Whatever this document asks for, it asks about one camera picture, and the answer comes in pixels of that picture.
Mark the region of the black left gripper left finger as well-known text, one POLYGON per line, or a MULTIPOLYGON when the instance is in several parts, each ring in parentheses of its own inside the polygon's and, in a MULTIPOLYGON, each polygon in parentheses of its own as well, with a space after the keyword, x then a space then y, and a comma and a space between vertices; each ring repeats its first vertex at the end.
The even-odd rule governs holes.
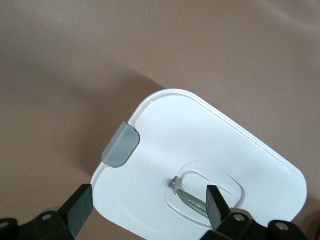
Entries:
POLYGON ((93 211, 93 188, 81 185, 57 211, 39 214, 19 225, 15 218, 0 220, 2 240, 75 240, 93 211))

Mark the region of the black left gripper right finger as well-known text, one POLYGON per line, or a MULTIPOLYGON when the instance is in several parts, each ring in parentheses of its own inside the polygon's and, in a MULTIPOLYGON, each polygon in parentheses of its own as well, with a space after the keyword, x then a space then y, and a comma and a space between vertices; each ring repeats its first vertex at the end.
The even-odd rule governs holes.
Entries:
POLYGON ((306 240, 301 229, 283 220, 273 220, 267 227, 258 224, 238 210, 232 211, 219 189, 207 186, 206 212, 211 230, 206 232, 203 240, 306 240))

